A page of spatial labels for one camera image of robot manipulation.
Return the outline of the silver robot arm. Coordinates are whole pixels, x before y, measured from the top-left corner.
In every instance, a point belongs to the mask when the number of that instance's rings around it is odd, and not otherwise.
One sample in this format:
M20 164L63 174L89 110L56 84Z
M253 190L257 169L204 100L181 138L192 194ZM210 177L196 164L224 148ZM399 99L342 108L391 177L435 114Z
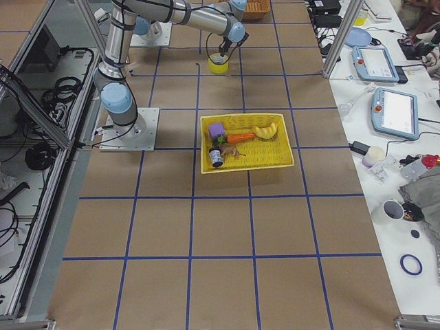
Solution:
M221 1L206 6L188 1L113 1L112 4L104 57L93 81L118 138L137 137L142 131L142 120L124 70L132 36L139 32L135 27L139 17L149 23L172 22L222 36L221 56L229 52L231 44L240 46L248 37L242 24L246 1Z
M246 1L220 1L209 5L195 5L189 1L125 1L124 4L148 21L187 25L222 36L219 46L222 56L231 44L239 47L248 38L242 24Z

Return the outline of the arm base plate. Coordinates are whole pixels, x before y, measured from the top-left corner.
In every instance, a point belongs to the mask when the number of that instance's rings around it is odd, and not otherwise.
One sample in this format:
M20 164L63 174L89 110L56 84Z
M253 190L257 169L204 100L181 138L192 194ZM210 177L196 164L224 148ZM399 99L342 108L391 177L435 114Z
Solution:
M172 23L140 20L135 25L130 47L168 47L171 41Z
M103 131L103 143L98 145L104 152L125 151L153 151L157 135L160 109L157 107L140 107L137 109L138 117L134 127L122 128L114 125L110 115L107 116L106 125L110 129Z

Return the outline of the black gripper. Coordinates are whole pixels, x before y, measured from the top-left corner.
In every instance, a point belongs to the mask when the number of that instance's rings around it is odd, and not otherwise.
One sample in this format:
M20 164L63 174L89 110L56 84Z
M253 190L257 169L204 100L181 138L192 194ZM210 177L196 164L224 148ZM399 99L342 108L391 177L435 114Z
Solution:
M244 44L244 42L246 42L246 40L248 39L248 33L246 32L245 34L244 34L244 37L240 40L240 41L238 41L238 42L236 42L236 46L237 47L240 47L240 46L242 46L242 44ZM220 46L219 46L219 54L220 54L220 56L222 56L222 57L224 57L225 56L225 59L228 61L228 60L230 60L230 54L229 54L229 49L230 49L230 46L232 45L234 43L234 41L231 41L230 39L228 39L227 37L223 37L223 42L222 42L222 44L220 44Z

